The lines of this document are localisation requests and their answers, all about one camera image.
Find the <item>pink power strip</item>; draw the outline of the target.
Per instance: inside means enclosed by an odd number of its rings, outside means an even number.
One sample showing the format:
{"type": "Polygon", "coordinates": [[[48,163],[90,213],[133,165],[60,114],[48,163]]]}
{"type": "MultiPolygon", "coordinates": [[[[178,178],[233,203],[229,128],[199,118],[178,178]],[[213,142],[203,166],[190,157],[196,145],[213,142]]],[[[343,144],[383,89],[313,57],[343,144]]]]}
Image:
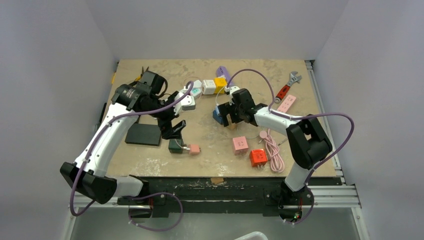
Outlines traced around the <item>pink power strip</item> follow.
{"type": "Polygon", "coordinates": [[[297,98],[295,96],[288,94],[277,108],[277,111],[281,113],[287,113],[287,111],[291,108],[296,99],[297,98]]]}

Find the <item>black box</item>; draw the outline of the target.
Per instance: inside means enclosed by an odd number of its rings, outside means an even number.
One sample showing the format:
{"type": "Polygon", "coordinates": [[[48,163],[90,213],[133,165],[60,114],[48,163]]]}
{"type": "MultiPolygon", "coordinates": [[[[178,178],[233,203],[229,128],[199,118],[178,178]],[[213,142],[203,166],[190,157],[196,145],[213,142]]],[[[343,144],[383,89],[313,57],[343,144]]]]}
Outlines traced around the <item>black box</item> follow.
{"type": "Polygon", "coordinates": [[[127,131],[124,142],[133,145],[160,146],[161,131],[157,125],[134,123],[127,131]]]}

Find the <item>white cube adapter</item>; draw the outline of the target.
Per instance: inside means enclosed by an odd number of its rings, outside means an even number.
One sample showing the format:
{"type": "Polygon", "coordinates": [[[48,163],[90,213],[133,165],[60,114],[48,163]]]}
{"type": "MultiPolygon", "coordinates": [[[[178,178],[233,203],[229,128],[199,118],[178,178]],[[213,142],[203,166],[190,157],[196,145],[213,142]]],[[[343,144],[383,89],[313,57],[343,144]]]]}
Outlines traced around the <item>white cube adapter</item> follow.
{"type": "Polygon", "coordinates": [[[203,95],[213,95],[215,93],[217,86],[215,81],[212,79],[204,79],[202,81],[202,94],[203,95]]]}

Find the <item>yellow black needle-nose pliers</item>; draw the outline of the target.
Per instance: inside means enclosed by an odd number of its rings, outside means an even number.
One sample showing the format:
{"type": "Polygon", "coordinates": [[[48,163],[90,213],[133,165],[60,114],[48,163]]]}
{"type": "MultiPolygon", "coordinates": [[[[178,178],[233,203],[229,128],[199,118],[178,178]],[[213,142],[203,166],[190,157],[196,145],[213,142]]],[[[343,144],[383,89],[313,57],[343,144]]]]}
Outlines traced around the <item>yellow black needle-nose pliers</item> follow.
{"type": "Polygon", "coordinates": [[[134,81],[135,82],[138,82],[139,80],[141,80],[141,78],[143,77],[143,75],[144,75],[144,73],[146,72],[146,71],[148,71],[149,70],[149,66],[147,66],[146,68],[144,68],[144,67],[142,67],[141,68],[141,73],[140,73],[140,75],[139,76],[137,76],[135,79],[134,79],[134,81]]]}

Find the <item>green cube adapter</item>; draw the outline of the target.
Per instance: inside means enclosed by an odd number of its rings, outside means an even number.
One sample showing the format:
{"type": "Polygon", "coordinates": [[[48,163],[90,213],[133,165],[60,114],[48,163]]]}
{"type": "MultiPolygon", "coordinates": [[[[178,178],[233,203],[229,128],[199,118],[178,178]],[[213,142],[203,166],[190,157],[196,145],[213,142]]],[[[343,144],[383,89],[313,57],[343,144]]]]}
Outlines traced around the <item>green cube adapter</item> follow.
{"type": "Polygon", "coordinates": [[[186,145],[182,138],[170,139],[168,143],[168,150],[171,154],[183,154],[186,145]]]}

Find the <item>yellow cube adapter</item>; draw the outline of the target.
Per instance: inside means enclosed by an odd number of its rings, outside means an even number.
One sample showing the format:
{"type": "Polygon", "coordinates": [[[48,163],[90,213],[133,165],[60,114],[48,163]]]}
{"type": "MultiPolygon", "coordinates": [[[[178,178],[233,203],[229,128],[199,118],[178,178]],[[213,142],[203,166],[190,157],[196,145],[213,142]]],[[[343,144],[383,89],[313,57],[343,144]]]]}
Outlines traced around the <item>yellow cube adapter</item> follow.
{"type": "Polygon", "coordinates": [[[225,86],[227,86],[227,80],[223,77],[216,77],[213,80],[215,84],[215,91],[214,94],[218,94],[225,86]]]}

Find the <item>white power strip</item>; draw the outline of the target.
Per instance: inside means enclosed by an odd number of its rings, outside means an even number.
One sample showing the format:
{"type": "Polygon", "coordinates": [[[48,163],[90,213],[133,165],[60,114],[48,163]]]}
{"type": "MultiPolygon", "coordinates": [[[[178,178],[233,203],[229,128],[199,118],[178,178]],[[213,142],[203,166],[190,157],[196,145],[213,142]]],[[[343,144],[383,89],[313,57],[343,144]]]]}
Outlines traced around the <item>white power strip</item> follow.
{"type": "MultiPolygon", "coordinates": [[[[189,88],[184,86],[179,92],[185,94],[189,88]]],[[[189,92],[189,95],[192,96],[195,100],[199,99],[202,95],[202,82],[197,79],[193,82],[193,88],[189,92]]]]}

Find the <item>purple socket base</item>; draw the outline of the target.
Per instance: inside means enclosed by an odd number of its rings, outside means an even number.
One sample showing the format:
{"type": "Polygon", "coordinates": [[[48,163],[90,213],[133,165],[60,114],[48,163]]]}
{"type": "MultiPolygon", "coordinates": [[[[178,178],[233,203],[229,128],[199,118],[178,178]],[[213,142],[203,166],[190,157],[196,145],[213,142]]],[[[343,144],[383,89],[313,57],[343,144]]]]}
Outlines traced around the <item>purple socket base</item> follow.
{"type": "Polygon", "coordinates": [[[230,81],[232,77],[225,66],[219,66],[217,68],[216,76],[219,78],[224,78],[227,83],[230,81]]]}

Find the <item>blue cube adapter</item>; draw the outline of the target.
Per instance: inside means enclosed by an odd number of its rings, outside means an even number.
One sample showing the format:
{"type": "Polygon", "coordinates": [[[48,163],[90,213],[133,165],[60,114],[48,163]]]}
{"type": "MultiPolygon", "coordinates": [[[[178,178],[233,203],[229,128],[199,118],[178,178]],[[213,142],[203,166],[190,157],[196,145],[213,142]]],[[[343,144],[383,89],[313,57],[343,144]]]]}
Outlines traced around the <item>blue cube adapter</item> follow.
{"type": "Polygon", "coordinates": [[[223,118],[221,117],[221,115],[216,110],[214,110],[212,112],[212,117],[218,124],[220,124],[220,125],[224,124],[223,118]]]}

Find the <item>pink plug adapter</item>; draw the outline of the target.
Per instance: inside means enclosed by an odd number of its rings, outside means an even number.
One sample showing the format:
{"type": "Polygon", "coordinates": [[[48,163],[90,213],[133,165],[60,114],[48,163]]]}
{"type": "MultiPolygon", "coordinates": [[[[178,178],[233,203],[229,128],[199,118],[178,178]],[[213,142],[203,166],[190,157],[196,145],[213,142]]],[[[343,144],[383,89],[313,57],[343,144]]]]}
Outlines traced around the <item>pink plug adapter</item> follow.
{"type": "Polygon", "coordinates": [[[232,150],[234,155],[246,154],[249,150],[248,142],[245,136],[232,138],[232,150]]]}

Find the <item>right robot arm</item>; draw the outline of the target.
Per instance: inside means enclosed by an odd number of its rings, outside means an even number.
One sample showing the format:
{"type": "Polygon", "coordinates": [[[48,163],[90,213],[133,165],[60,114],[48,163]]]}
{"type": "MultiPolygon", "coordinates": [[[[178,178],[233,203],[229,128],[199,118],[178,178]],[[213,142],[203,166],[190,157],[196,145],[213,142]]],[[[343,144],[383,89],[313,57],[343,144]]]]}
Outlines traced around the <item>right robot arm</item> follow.
{"type": "Polygon", "coordinates": [[[229,101],[218,106],[223,125],[245,122],[287,136],[294,164],[283,182],[280,196],[288,204],[300,198],[313,167],[323,161],[333,146],[319,120],[311,114],[294,116],[255,104],[251,93],[237,86],[224,87],[229,101]]]}

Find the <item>red handled adjustable wrench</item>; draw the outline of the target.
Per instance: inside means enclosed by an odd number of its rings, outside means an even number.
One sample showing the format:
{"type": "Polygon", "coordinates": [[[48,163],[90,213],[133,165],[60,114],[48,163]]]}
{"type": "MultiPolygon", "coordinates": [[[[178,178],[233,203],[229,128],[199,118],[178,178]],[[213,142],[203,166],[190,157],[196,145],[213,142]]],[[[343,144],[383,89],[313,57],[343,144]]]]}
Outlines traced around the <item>red handled adjustable wrench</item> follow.
{"type": "Polygon", "coordinates": [[[276,94],[276,96],[274,98],[274,102],[275,103],[280,103],[284,99],[284,97],[286,96],[286,94],[288,93],[288,91],[290,90],[290,88],[292,87],[292,85],[294,83],[299,83],[301,79],[302,79],[302,76],[301,75],[298,75],[298,72],[297,71],[292,71],[289,74],[289,80],[288,80],[288,82],[276,94]]]}

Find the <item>small pink USB charger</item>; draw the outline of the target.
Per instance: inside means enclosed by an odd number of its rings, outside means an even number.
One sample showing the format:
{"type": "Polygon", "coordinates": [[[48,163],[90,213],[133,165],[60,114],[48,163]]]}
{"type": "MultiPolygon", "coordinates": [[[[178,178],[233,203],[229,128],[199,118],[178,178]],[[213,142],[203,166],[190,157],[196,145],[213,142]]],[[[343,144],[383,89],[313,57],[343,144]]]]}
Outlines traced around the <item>small pink USB charger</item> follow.
{"type": "Polygon", "coordinates": [[[199,155],[201,153],[201,148],[198,144],[189,144],[187,146],[189,155],[199,155]]]}

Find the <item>orange cube adapter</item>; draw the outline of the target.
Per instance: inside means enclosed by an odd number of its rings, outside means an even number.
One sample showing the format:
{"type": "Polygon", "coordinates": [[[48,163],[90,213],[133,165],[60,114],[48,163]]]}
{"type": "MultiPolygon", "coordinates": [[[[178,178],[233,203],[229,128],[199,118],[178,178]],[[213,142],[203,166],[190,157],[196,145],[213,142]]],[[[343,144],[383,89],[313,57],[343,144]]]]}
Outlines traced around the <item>orange cube adapter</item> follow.
{"type": "Polygon", "coordinates": [[[237,128],[237,124],[236,124],[236,123],[232,123],[232,122],[230,122],[230,123],[228,124],[227,128],[228,128],[229,130],[235,130],[235,129],[237,128]]]}

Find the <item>red cube adapter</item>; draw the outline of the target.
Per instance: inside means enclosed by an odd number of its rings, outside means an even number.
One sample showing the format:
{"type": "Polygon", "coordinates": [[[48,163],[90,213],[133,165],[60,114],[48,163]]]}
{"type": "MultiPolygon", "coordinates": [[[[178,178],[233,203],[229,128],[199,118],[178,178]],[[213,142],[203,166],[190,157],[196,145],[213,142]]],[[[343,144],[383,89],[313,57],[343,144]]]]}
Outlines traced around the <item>red cube adapter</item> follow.
{"type": "Polygon", "coordinates": [[[263,148],[251,150],[249,153],[249,159],[253,168],[264,166],[268,162],[267,154],[263,148]]]}

